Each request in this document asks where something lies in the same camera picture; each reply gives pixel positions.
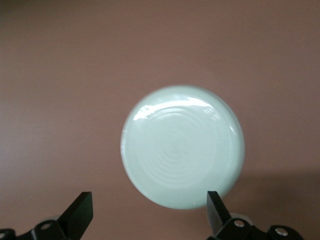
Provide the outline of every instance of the plate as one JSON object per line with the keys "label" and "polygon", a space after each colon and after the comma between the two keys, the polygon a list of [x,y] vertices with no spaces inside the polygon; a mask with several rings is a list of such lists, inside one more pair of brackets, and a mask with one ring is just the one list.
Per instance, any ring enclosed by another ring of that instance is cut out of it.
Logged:
{"label": "plate", "polygon": [[224,196],[242,170],[245,143],[231,108],[196,86],[161,88],[130,112],[121,157],[133,185],[172,209],[206,205],[207,191]]}

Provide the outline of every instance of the brown surface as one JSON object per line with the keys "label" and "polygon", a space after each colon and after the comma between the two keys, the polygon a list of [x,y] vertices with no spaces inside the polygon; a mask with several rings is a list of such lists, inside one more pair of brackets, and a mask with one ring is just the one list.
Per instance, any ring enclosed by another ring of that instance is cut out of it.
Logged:
{"label": "brown surface", "polygon": [[318,239],[319,1],[2,1],[0,228],[21,234],[92,191],[83,240],[210,234],[205,209],[166,209],[120,156],[135,103],[193,84],[243,127],[246,162],[225,197],[262,230]]}

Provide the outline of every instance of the light green plate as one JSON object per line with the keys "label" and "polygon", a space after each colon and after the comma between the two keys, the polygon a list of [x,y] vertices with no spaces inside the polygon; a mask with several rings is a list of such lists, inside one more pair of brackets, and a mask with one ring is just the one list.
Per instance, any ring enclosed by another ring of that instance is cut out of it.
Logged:
{"label": "light green plate", "polygon": [[206,204],[207,191],[224,196],[244,161],[244,137],[229,106],[194,86],[170,86],[143,98],[122,131],[121,156],[134,186],[172,209]]}

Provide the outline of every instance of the glossy plate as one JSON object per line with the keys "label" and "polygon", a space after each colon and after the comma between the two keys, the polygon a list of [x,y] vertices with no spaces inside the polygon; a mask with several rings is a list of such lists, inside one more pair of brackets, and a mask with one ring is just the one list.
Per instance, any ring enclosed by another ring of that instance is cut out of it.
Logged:
{"label": "glossy plate", "polygon": [[143,98],[122,131],[121,156],[133,185],[172,209],[206,204],[207,191],[224,196],[239,177],[244,137],[230,107],[195,86],[170,86]]}

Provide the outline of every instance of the concentric ring pattern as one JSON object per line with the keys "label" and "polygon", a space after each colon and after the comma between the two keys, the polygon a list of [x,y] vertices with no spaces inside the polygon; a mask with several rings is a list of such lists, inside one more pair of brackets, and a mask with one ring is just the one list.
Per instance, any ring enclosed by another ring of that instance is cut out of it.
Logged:
{"label": "concentric ring pattern", "polygon": [[207,191],[224,195],[244,160],[239,122],[215,94],[170,86],[142,99],[121,137],[124,168],[147,198],[174,209],[206,204]]}

